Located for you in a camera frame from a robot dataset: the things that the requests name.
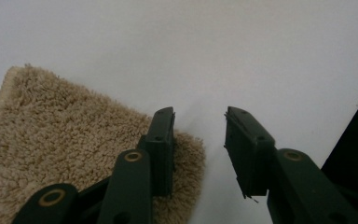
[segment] white background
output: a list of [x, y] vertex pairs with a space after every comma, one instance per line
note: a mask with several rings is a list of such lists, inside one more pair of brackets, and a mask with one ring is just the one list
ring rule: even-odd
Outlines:
[[189, 223], [271, 223], [223, 148], [228, 105], [321, 167], [358, 108], [358, 0], [0, 0], [0, 85], [31, 63], [204, 140]]

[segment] white surface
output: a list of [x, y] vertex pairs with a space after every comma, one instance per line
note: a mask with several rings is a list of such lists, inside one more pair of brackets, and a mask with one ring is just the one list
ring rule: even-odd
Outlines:
[[223, 148], [228, 105], [321, 166], [358, 107], [358, 1], [0, 1], [0, 85], [31, 63], [204, 140], [190, 223], [270, 223]]

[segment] screw hole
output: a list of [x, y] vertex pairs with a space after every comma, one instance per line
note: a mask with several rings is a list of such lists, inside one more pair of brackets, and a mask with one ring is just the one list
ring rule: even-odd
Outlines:
[[301, 161], [302, 160], [302, 156], [294, 151], [285, 152], [284, 157], [286, 157], [286, 159], [289, 159], [291, 161]]
[[141, 158], [142, 158], [142, 154], [139, 152], [130, 152], [124, 157], [126, 161], [138, 161]]
[[39, 199], [39, 205], [42, 207], [50, 207], [56, 203], [59, 203], [65, 197], [65, 190], [63, 189], [52, 189], [45, 193]]

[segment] beige towel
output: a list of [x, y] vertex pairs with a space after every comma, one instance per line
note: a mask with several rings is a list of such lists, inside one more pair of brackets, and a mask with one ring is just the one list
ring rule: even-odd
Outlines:
[[[111, 175], [117, 155], [136, 147], [150, 121], [49, 71], [12, 67], [0, 90], [0, 223], [47, 185], [82, 190]], [[200, 195], [202, 142], [175, 137], [173, 195], [154, 200], [156, 223], [186, 223]]]

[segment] white table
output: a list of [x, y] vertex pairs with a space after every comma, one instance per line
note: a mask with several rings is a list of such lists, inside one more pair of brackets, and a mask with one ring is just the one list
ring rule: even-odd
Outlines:
[[0, 1], [0, 85], [31, 63], [204, 140], [189, 223], [270, 223], [223, 148], [228, 105], [322, 166], [358, 108], [358, 1]]

